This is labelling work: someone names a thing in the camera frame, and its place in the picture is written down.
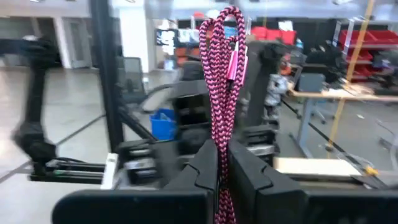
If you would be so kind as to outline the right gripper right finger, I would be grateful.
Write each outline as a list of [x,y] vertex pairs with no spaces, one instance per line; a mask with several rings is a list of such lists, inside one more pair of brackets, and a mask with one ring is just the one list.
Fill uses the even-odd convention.
[[229,142],[229,180],[238,223],[303,223],[307,195],[299,183],[236,140]]

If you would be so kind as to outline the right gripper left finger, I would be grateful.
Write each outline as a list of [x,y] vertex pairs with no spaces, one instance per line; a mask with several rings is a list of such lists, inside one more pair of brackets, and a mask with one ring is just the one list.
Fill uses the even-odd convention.
[[214,140],[205,141],[195,156],[165,189],[218,190],[218,150]]

